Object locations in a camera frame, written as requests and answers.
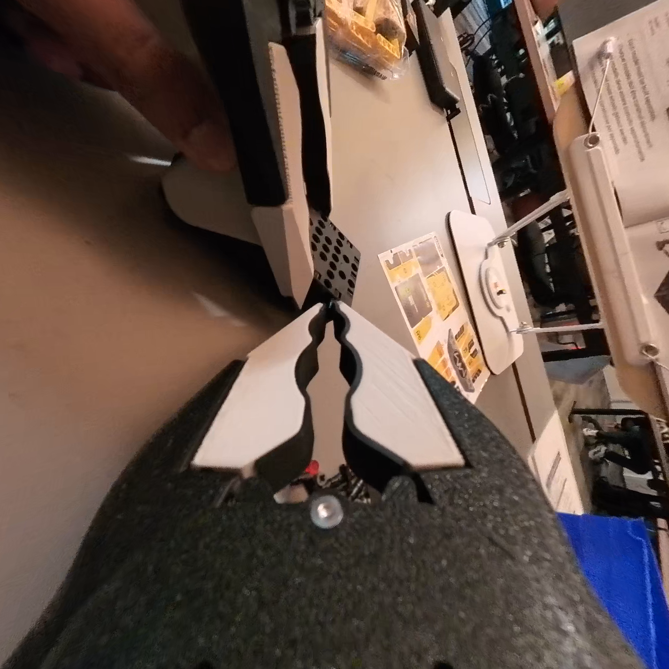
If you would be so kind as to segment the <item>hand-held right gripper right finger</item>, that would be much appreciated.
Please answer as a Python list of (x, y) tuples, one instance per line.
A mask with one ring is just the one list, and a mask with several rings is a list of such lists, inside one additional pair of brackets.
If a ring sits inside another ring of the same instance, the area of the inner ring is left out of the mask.
[(419, 374), (417, 359), (350, 306), (336, 302), (334, 309), (351, 434), (401, 467), (464, 467), (464, 456)]

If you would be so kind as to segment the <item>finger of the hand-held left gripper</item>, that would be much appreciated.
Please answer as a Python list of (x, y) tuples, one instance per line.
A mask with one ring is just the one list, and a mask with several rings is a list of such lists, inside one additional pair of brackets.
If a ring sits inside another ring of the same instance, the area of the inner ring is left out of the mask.
[(261, 119), (278, 132), (269, 157), (252, 149), (258, 168), (278, 167), (278, 204), (262, 177), (238, 158), (236, 170), (214, 174), (175, 161), (162, 179), (172, 212), (185, 223), (262, 246), (282, 295), (303, 306), (314, 280), (309, 227), (318, 213), (318, 44), (269, 43), (269, 81)]
[(314, 209), (330, 211), (332, 209), (332, 129), (329, 61), (323, 22), (317, 22), (314, 26), (314, 72), (318, 108), (316, 117), (322, 122), (322, 130), (318, 131), (320, 145), (316, 151), (318, 174)]

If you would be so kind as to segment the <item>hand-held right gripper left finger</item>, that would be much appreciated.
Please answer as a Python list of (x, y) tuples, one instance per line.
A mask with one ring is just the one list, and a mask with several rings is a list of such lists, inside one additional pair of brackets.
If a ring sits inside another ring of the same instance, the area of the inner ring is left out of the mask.
[(243, 478), (297, 478), (313, 458), (307, 392), (328, 308), (315, 305), (254, 349), (243, 362), (191, 465)]

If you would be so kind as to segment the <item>black perforated plastic plate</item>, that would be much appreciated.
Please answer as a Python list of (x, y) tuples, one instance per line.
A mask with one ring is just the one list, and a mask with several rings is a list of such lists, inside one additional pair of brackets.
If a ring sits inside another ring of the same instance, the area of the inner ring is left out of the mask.
[[(324, 20), (319, 18), (317, 22), (324, 23)], [(288, 48), (300, 103), (302, 178), (308, 211), (307, 242), (314, 270), (303, 310), (330, 299), (352, 305), (361, 263), (360, 251), (330, 219), (332, 210), (314, 209), (318, 174), (316, 151), (320, 145), (318, 131), (322, 130), (322, 122), (316, 117), (314, 26), (291, 38)]]

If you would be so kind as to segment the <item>person's left hand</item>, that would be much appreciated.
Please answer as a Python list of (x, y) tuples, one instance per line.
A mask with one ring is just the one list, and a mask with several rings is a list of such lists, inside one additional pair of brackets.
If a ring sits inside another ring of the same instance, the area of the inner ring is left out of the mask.
[(120, 94), (191, 163), (236, 163), (227, 116), (205, 76), (134, 1), (20, 1), (39, 29), (36, 55), (57, 71)]

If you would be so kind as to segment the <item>clear bag of yellow parts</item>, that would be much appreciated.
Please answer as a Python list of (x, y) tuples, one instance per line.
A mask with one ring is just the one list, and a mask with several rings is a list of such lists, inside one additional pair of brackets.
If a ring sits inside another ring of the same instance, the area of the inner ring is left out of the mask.
[(404, 73), (408, 51), (401, 1), (325, 1), (324, 14), (339, 60), (379, 79)]

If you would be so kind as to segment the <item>yellow grey sticker sheet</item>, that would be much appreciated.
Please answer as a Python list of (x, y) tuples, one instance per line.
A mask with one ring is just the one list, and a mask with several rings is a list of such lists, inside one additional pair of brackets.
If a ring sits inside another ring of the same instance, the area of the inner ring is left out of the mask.
[(475, 404), (490, 371), (437, 233), (383, 252), (379, 262), (419, 358)]

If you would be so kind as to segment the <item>black rectangular device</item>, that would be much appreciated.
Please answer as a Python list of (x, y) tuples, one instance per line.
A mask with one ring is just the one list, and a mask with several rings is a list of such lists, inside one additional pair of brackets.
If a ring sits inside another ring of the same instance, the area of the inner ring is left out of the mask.
[(448, 53), (439, 19), (424, 1), (413, 1), (419, 43), (417, 59), (428, 97), (433, 106), (451, 121), (460, 113), (461, 89)]

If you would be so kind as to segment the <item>white booklet stand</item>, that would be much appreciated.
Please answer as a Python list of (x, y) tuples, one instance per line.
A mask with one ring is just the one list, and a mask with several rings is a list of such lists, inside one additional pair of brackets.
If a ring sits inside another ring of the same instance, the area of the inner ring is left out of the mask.
[(523, 354), (524, 337), (551, 331), (521, 322), (501, 249), (528, 224), (570, 202), (603, 320), (581, 329), (617, 335), (628, 364), (654, 364), (667, 371), (668, 333), (662, 332), (651, 302), (655, 289), (642, 281), (634, 260), (631, 228), (623, 225), (600, 134), (574, 139), (569, 156), (575, 171), (571, 185), (497, 236), (482, 217), (458, 211), (447, 216), (484, 362), (492, 374), (500, 375)]

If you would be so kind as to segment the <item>white printed card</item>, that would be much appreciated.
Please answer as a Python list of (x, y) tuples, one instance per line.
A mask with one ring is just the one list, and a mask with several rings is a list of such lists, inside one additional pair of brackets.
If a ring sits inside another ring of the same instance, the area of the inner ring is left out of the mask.
[(551, 508), (558, 513), (585, 513), (559, 414), (553, 412), (536, 439), (529, 465)]

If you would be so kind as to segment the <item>blue plastic bin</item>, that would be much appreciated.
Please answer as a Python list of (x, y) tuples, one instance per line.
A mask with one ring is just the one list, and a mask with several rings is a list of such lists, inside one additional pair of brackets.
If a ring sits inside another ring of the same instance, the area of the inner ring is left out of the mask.
[(646, 523), (558, 513), (581, 571), (646, 668), (668, 667), (668, 602)]

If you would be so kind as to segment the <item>white instruction booklet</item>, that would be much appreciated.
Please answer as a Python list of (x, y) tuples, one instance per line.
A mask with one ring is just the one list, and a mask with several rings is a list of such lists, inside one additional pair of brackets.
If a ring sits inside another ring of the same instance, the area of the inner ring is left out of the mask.
[(668, 331), (668, 2), (560, 11), (648, 316)]

